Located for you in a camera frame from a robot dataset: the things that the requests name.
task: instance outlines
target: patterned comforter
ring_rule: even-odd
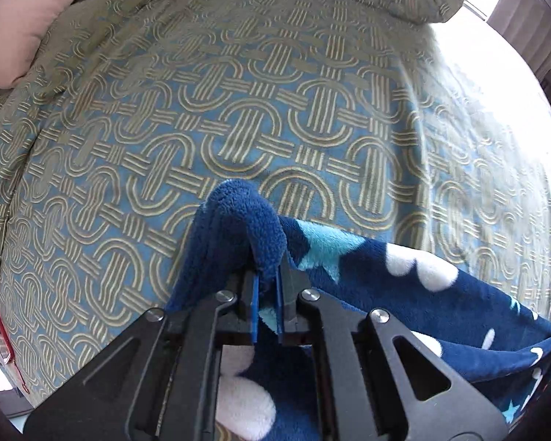
[[[467,25],[413,24],[461,3],[66,10],[0,91],[0,311],[32,401],[165,304],[196,207],[229,178],[283,215],[432,251],[549,316],[551,111],[501,42],[491,70],[513,61],[509,87],[481,74],[480,43],[458,54]]]

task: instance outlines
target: light blue star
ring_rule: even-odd
[[[521,304],[518,302],[518,300],[515,299],[515,297],[510,296],[510,309],[514,310],[514,306],[516,305],[516,314],[520,315],[521,313]]]
[[[512,404],[512,400],[510,401],[510,405],[508,407],[508,409],[506,411],[503,411],[502,414],[503,416],[506,418],[506,422],[508,424],[512,423],[512,420],[514,420],[514,415],[516,414],[516,412],[518,411],[518,409],[520,408],[521,405],[518,405],[518,406],[514,406]]]
[[[275,308],[263,307],[261,310],[259,310],[259,317],[263,320],[263,323],[265,323],[271,331],[273,331],[274,333],[278,332],[277,315]]]
[[[309,241],[310,250],[302,257],[300,270],[322,267],[335,283],[339,283],[339,258],[359,247],[365,239],[332,227],[298,220]]]

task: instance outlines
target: red object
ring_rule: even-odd
[[[12,347],[12,343],[10,343],[10,337],[8,336],[8,332],[6,331],[6,328],[4,327],[4,323],[2,323],[2,317],[0,316],[0,335],[2,336],[2,339],[4,340],[4,343],[6,343],[6,349],[8,350],[8,356],[3,359],[4,364],[8,365],[9,363],[12,363],[14,367],[16,368],[16,371],[18,371],[19,376],[21,377],[21,385],[23,390],[27,394],[30,394],[29,388],[26,386],[24,378],[22,378],[21,370],[19,370],[18,366],[16,366],[16,359],[15,359],[15,350]]]

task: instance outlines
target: bolt head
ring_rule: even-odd
[[[216,292],[216,299],[220,303],[232,302],[235,298],[235,294],[230,290],[221,290]]]
[[[316,302],[320,298],[320,292],[315,288],[302,290],[301,296],[307,302]]]
[[[370,317],[373,321],[377,323],[386,323],[389,320],[389,313],[386,312],[383,308],[376,308],[370,313]]]
[[[165,317],[165,312],[160,308],[150,308],[145,312],[145,320],[151,323],[158,323]]]

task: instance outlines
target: fleece blanket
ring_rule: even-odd
[[[197,210],[168,304],[191,307],[252,255],[263,320],[243,377],[223,370],[217,416],[245,439],[319,439],[309,355],[278,346],[274,278],[285,252],[312,285],[366,312],[393,313],[512,423],[551,377],[551,322],[433,254],[278,217],[252,185],[219,185]],[[228,363],[237,356],[229,353]]]

